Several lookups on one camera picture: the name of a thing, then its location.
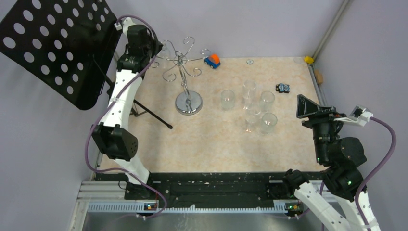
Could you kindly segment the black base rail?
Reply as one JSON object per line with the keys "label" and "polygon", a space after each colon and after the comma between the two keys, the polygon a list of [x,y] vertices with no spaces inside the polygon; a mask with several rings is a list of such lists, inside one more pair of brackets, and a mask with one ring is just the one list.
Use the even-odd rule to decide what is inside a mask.
{"label": "black base rail", "polygon": [[147,185],[130,183],[124,173],[96,174],[96,181],[116,181],[131,202],[125,210],[151,216],[164,205],[166,213],[265,212],[301,213],[299,200],[286,191],[284,172],[152,173]]}

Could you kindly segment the wine glass removed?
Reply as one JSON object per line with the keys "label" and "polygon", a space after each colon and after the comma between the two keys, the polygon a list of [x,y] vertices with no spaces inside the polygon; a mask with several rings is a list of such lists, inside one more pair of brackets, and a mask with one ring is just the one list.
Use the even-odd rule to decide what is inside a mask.
{"label": "wine glass removed", "polygon": [[243,108],[248,109],[249,105],[255,101],[256,83],[252,80],[246,80],[242,87]]}
{"label": "wine glass removed", "polygon": [[275,101],[275,95],[271,91],[264,91],[259,98],[259,106],[262,113],[271,111],[272,105]]}
{"label": "wine glass removed", "polygon": [[221,93],[221,108],[231,110],[235,106],[235,93],[232,90],[224,90]]}

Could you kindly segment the small wooden block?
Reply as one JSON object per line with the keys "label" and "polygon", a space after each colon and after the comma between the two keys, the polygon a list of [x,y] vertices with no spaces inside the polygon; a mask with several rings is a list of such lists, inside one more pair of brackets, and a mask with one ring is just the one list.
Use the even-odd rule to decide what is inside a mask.
{"label": "small wooden block", "polygon": [[322,84],[324,82],[323,74],[320,71],[314,70],[314,76],[315,76],[315,79],[316,79],[316,83],[318,85],[320,85],[320,84]]}

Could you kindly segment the white round token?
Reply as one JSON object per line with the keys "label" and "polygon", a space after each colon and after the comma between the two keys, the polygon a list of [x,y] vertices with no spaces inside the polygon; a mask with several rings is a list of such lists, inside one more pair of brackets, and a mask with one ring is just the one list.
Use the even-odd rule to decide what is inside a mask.
{"label": "white round token", "polygon": [[248,65],[252,65],[252,64],[254,63],[254,61],[253,61],[252,59],[248,59],[248,60],[246,61],[246,63],[247,63]]}

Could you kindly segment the yellow corner piece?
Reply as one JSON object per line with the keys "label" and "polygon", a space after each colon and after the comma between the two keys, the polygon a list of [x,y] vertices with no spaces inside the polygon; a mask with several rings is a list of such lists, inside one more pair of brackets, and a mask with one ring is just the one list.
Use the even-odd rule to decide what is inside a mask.
{"label": "yellow corner piece", "polygon": [[307,64],[312,64],[312,63],[314,63],[314,59],[313,59],[311,56],[305,56],[305,57],[304,57],[304,61],[305,61]]}

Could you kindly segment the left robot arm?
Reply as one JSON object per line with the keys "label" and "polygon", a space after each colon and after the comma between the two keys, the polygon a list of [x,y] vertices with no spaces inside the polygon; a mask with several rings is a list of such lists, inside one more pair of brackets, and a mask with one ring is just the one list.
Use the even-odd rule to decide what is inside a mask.
{"label": "left robot arm", "polygon": [[128,43],[117,61],[107,111],[91,129],[92,138],[99,151],[118,164],[116,170],[126,174],[127,189],[136,193],[138,199],[148,199],[154,194],[154,186],[148,182],[149,170],[136,154],[138,139],[129,132],[128,124],[137,90],[163,45],[152,27],[139,17],[121,16],[114,26],[122,31]]}

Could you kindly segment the chrome wine glass rack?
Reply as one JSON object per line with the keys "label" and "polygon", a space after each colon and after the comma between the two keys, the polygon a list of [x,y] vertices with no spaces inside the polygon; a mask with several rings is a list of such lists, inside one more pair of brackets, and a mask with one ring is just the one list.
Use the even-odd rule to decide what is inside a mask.
{"label": "chrome wine glass rack", "polygon": [[156,56],[157,59],[161,59],[162,61],[167,61],[172,64],[170,68],[166,69],[162,73],[162,78],[166,82],[173,82],[178,76],[175,73],[175,70],[178,70],[179,76],[181,77],[181,86],[183,87],[183,92],[176,97],[175,108],[177,112],[184,116],[192,116],[202,109],[204,102],[199,93],[189,89],[187,77],[198,77],[199,75],[201,75],[202,71],[200,68],[194,68],[190,73],[185,65],[189,62],[204,60],[211,54],[211,52],[209,49],[202,49],[200,50],[200,58],[188,58],[187,55],[195,45],[195,38],[191,36],[185,37],[183,39],[183,44],[189,45],[189,48],[185,52],[176,50],[174,44],[169,40],[163,40],[161,43],[163,45],[163,51],[172,51],[174,54],[173,57],[165,57],[163,55]]}

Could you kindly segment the black perforated music stand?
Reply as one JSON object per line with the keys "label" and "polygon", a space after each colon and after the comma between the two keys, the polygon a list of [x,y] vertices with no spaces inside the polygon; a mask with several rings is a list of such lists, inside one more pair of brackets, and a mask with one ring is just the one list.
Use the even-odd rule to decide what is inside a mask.
{"label": "black perforated music stand", "polygon": [[88,110],[125,36],[114,26],[120,17],[104,0],[19,0],[0,23],[0,51]]}

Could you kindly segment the orange blue toy car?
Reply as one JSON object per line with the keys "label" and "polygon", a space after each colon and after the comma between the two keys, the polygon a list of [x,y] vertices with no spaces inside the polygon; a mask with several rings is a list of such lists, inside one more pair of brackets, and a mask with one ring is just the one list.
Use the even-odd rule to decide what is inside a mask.
{"label": "orange blue toy car", "polygon": [[212,69],[217,69],[221,65],[220,57],[217,54],[211,54],[206,57],[204,63]]}

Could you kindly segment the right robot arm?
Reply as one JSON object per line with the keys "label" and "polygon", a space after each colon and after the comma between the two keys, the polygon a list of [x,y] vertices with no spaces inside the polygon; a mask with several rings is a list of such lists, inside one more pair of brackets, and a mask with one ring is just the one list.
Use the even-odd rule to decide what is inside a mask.
{"label": "right robot arm", "polygon": [[364,148],[358,138],[340,138],[344,124],[364,126],[373,114],[356,106],[351,115],[336,111],[334,106],[321,106],[306,96],[297,96],[296,117],[302,126],[313,131],[317,163],[326,167],[321,178],[341,206],[342,216],[299,170],[288,170],[283,177],[282,192],[296,198],[330,231],[378,231],[379,224],[369,205],[366,184],[358,167],[366,162]]}

